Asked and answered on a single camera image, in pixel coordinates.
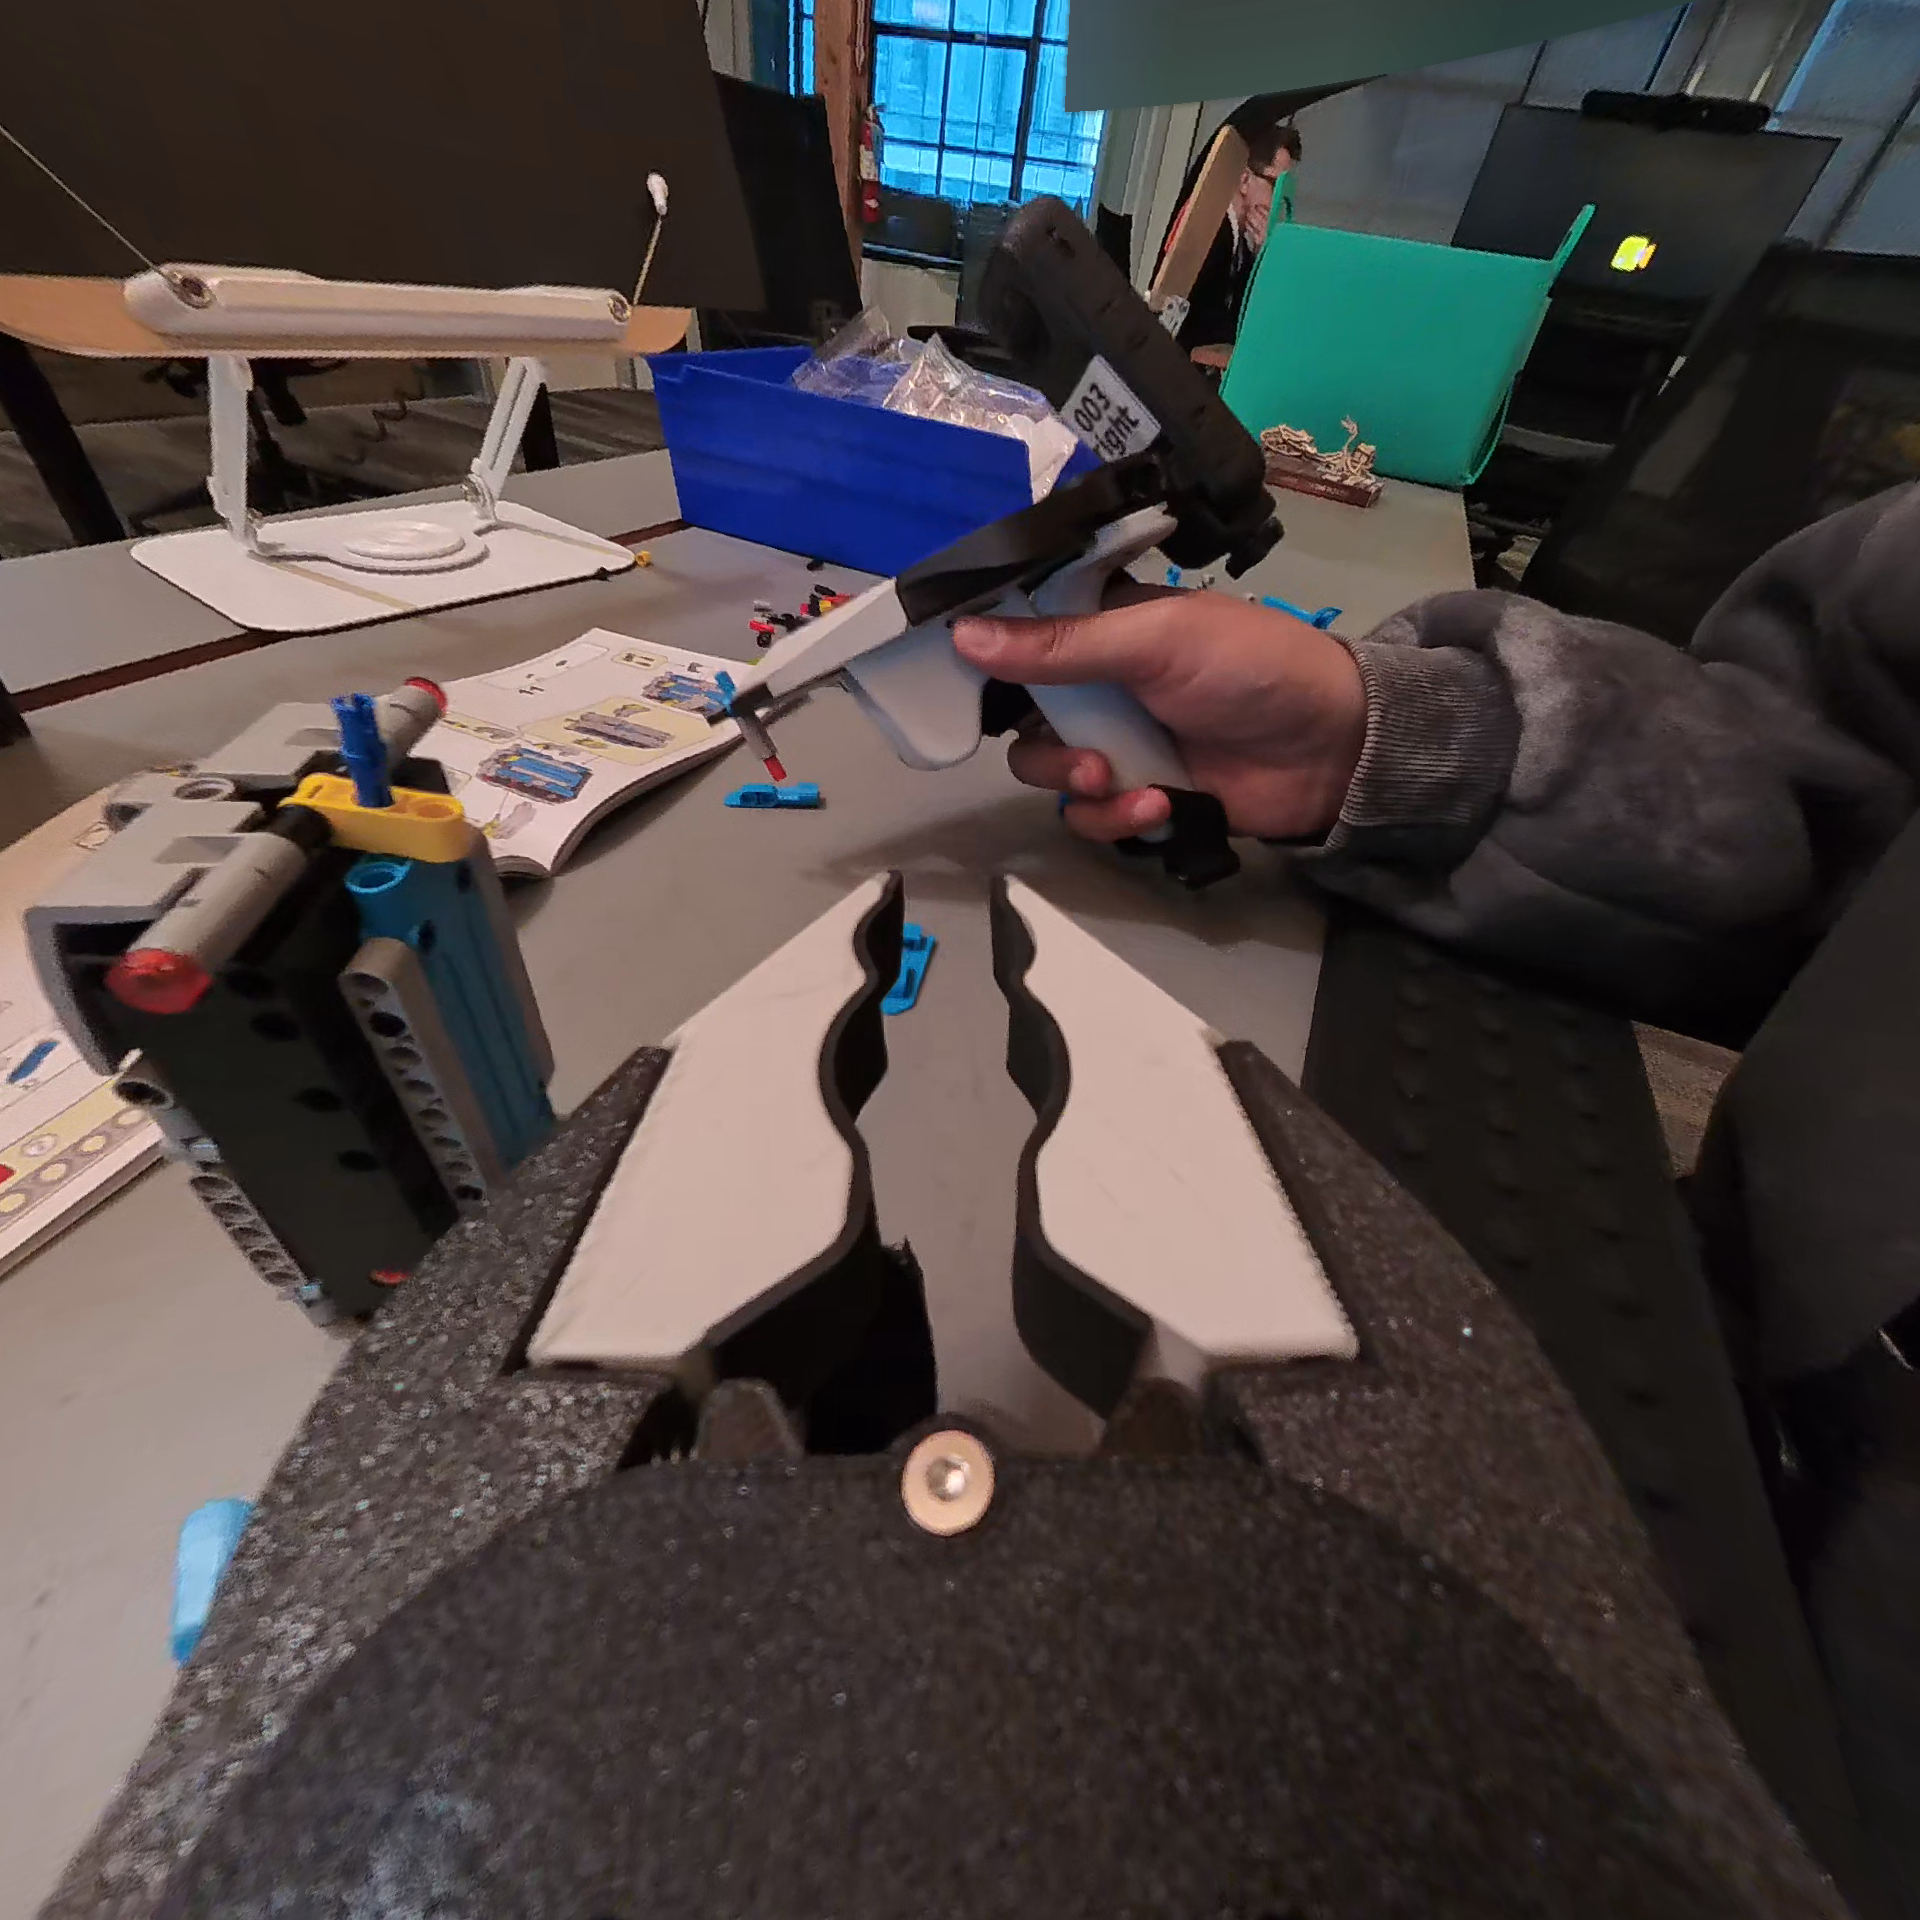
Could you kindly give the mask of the black office chair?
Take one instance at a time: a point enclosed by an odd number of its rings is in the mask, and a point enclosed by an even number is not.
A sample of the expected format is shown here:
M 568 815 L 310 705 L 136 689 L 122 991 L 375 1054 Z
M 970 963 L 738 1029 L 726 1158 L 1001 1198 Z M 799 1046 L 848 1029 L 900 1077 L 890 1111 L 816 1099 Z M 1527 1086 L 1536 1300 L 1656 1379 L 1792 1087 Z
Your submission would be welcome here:
M 827 107 L 819 96 L 728 76 L 715 85 L 747 204 L 761 299 L 747 308 L 704 308 L 704 347 L 823 344 L 862 310 Z

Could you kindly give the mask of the person's right hand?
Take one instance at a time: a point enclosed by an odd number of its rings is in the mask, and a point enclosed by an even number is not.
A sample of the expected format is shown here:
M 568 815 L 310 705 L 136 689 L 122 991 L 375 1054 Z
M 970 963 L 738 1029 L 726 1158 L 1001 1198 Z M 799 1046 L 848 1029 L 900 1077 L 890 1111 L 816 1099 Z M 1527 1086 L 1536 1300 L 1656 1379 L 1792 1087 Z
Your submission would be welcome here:
M 971 614 L 952 636 L 994 680 L 1126 687 L 1241 837 L 1316 844 L 1337 827 L 1369 710 L 1354 653 L 1326 630 L 1224 591 L 1114 577 L 1098 613 Z

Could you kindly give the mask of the black computer monitor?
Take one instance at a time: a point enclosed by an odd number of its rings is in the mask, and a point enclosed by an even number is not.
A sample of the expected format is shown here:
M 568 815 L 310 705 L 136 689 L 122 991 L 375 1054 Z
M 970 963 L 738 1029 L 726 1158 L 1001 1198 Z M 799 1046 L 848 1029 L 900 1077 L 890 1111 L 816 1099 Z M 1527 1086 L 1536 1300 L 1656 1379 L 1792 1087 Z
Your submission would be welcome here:
M 1560 256 L 1558 292 L 1712 303 L 1780 243 L 1840 143 L 1505 107 L 1452 243 Z

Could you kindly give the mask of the clear plastic bag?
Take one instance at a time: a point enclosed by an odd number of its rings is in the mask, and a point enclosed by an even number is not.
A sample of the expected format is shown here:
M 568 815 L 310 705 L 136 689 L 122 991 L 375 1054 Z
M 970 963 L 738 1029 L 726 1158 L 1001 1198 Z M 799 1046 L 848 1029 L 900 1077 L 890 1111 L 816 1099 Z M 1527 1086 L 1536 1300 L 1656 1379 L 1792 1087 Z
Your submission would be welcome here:
M 1060 424 L 1036 391 L 971 367 L 937 339 L 895 334 L 876 308 L 843 325 L 786 382 L 809 397 L 846 399 L 1006 438 L 1034 438 L 1043 428 Z

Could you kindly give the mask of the black perforated panel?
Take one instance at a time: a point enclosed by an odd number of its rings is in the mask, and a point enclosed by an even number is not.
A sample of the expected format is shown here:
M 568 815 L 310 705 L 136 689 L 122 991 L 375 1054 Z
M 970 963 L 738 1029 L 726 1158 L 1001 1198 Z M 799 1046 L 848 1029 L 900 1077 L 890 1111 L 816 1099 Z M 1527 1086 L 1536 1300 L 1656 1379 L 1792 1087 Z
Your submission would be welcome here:
M 1524 1316 L 1764 1784 L 1847 1903 L 1895 1916 L 1635 1027 L 1335 902 L 1304 1087 Z

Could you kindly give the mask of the wooden column with red sign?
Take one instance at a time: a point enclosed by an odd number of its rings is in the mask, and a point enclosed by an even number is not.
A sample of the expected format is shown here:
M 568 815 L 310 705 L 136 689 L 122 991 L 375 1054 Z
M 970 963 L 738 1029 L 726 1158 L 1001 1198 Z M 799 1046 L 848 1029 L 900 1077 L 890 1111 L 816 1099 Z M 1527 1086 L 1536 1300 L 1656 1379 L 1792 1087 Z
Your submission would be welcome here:
M 815 4 L 815 85 L 827 113 L 833 177 L 854 260 L 862 256 L 862 132 L 873 102 L 873 3 Z

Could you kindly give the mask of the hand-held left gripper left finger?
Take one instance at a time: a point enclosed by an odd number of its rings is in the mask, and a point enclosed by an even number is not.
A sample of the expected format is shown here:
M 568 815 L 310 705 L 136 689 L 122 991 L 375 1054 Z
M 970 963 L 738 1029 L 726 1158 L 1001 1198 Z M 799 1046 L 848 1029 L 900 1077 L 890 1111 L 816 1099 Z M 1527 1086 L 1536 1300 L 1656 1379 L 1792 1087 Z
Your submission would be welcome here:
M 578 1236 L 528 1361 L 766 1381 L 809 1401 L 886 1292 L 873 1164 L 880 1000 L 904 957 L 895 870 L 686 1020 Z

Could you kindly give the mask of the grey desk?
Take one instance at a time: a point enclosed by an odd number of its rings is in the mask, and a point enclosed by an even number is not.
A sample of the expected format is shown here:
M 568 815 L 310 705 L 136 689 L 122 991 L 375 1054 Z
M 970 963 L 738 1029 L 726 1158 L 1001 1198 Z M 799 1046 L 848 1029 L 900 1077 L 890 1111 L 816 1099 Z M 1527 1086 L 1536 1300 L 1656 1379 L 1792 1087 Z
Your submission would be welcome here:
M 282 702 L 455 680 L 590 629 L 744 656 L 747 606 L 804 564 L 668 532 L 662 452 L 539 470 L 516 493 L 598 532 L 633 527 L 652 567 L 409 622 L 238 651 L 122 545 L 6 564 L 6 679 L 34 703 L 6 750 L 6 840 L 143 765 L 202 757 Z M 880 1223 L 919 1255 L 950 1403 L 1014 1414 L 1041 1447 L 1090 1435 L 1025 1356 L 1006 1299 L 1014 1128 L 987 879 L 1018 873 L 1226 1038 L 1304 1065 L 1321 943 L 1286 856 L 1249 848 L 1238 883 L 1186 895 L 1148 864 L 1067 835 L 990 747 L 907 773 L 843 695 L 777 728 L 819 779 L 808 814 L 738 814 L 747 775 L 715 760 L 619 811 L 548 886 L 516 899 L 559 1052 L 561 1108 L 659 1041 L 848 886 L 896 869 L 937 937 L 919 1008 L 895 1023 L 867 1108 Z M 6 1916 L 34 1916 L 148 1740 L 175 1685 L 164 1646 L 180 1517 L 251 1495 L 299 1429 L 345 1337 L 250 1272 L 178 1168 L 123 1188 L 6 1280 Z

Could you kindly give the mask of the blue plastic bin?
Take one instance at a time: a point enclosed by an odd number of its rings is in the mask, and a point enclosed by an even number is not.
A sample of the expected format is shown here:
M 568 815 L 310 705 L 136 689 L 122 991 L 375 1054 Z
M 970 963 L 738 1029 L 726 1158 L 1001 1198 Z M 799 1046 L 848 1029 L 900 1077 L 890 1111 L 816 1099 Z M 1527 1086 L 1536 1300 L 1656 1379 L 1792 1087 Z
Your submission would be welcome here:
M 652 356 L 689 526 L 888 575 L 1098 465 L 1064 419 L 1034 438 L 1006 438 L 803 395 L 786 380 L 808 356 L 803 347 Z

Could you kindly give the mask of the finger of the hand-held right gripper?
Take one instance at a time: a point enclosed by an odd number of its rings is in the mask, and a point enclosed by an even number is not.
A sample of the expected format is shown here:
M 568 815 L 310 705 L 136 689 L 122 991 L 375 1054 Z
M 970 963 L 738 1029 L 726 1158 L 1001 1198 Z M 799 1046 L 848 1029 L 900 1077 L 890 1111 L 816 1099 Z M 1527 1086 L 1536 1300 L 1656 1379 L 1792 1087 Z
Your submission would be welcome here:
M 761 735 L 780 702 L 843 680 L 886 735 L 984 735 L 990 679 L 955 651 L 953 622 L 1098 611 L 1107 581 L 1176 527 L 1156 499 L 1048 495 L 784 636 L 728 712 Z

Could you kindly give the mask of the small wooden model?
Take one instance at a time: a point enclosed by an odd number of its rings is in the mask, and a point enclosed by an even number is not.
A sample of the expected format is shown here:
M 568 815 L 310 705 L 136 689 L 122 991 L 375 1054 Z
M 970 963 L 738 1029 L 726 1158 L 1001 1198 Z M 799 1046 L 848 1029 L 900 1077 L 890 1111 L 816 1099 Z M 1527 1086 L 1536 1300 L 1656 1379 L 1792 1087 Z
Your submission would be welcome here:
M 1343 419 L 1345 440 L 1323 449 L 1302 428 L 1275 422 L 1257 440 L 1264 455 L 1264 479 L 1274 488 L 1319 495 L 1340 504 L 1369 510 L 1384 493 L 1376 470 L 1376 445 L 1361 438 L 1358 421 Z

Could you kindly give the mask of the blue grey axle assembly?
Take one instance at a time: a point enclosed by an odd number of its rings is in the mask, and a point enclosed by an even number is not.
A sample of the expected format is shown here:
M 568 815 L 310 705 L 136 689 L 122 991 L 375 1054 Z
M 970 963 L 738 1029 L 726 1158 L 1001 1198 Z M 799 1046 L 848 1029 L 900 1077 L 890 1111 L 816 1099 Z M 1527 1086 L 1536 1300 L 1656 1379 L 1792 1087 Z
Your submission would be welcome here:
M 167 1647 L 183 1668 L 202 1644 L 212 1601 L 255 1515 L 247 1497 L 216 1497 L 194 1507 L 177 1533 Z

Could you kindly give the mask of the person's right forearm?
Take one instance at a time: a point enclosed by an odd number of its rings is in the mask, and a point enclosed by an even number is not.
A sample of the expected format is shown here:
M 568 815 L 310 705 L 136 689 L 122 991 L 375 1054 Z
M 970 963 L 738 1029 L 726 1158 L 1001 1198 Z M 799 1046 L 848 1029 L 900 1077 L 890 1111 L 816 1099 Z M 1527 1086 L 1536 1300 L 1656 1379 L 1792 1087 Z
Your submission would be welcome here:
M 1687 645 L 1475 589 L 1346 646 L 1367 728 L 1312 883 L 1646 1023 L 1743 1045 L 1915 814 L 1914 483 Z

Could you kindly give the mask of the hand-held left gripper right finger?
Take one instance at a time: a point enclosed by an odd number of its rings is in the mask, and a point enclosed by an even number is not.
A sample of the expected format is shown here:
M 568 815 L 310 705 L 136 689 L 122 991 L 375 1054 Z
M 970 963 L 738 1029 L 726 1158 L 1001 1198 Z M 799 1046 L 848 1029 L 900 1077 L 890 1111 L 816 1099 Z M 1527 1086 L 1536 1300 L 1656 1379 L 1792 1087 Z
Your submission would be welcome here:
M 1006 1070 L 1034 1112 L 1015 1190 L 1015 1327 L 1088 1411 L 1144 1379 L 1355 1360 L 1255 1095 L 1257 1046 L 1128 965 L 1025 879 L 993 886 Z

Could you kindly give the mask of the teal plastic panel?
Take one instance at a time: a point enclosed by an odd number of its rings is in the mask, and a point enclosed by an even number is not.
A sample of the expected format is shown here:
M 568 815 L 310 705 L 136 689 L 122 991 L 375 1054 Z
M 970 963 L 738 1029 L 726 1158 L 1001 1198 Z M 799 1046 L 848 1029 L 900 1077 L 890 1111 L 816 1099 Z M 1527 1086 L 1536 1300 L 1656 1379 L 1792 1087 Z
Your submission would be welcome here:
M 1585 206 L 1553 256 L 1274 222 L 1222 397 L 1249 431 L 1290 424 L 1319 448 L 1354 421 L 1380 473 L 1466 488 L 1592 219 Z

